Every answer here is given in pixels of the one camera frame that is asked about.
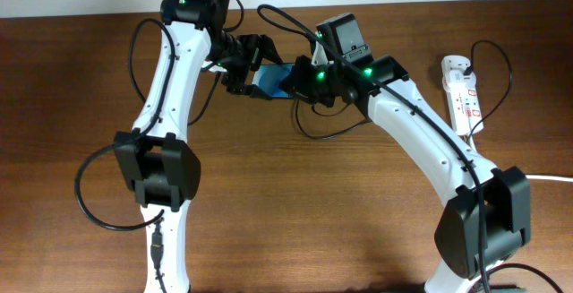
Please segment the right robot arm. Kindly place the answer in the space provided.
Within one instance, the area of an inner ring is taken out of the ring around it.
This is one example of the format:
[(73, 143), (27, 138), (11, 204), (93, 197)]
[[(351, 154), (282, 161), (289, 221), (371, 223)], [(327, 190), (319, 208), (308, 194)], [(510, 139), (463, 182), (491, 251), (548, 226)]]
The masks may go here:
[(465, 143), (427, 104), (392, 56), (372, 57), (351, 13), (311, 31), (295, 31), (314, 46), (296, 59), (280, 87), (297, 100), (354, 105), (365, 122), (387, 132), (422, 170), (444, 211), (434, 233), (440, 254), (426, 292), (493, 292), (490, 277), (531, 238), (531, 191), (517, 167), (499, 169)]

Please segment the blue Galaxy smartphone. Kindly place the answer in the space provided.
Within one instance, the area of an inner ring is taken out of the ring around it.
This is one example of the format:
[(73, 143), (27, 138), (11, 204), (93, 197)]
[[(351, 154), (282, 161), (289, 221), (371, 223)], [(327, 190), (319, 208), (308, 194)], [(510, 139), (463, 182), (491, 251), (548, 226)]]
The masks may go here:
[(292, 99), (285, 91), (281, 90), (279, 84), (291, 74), (294, 64), (282, 65), (261, 65), (254, 74), (252, 83), (269, 94), (273, 99)]

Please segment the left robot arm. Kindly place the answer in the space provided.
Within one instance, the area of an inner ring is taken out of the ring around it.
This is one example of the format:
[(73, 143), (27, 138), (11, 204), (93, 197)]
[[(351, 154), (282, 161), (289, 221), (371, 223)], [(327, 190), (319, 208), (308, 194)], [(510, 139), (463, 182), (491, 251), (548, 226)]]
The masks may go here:
[(271, 96), (245, 80), (261, 61), (281, 59), (265, 35), (225, 31), (230, 0), (163, 0), (162, 49), (131, 132), (115, 138), (124, 181), (145, 219), (148, 292), (188, 292), (186, 217), (197, 194), (201, 163), (188, 145), (189, 115), (202, 71), (212, 70), (227, 91), (256, 99)]

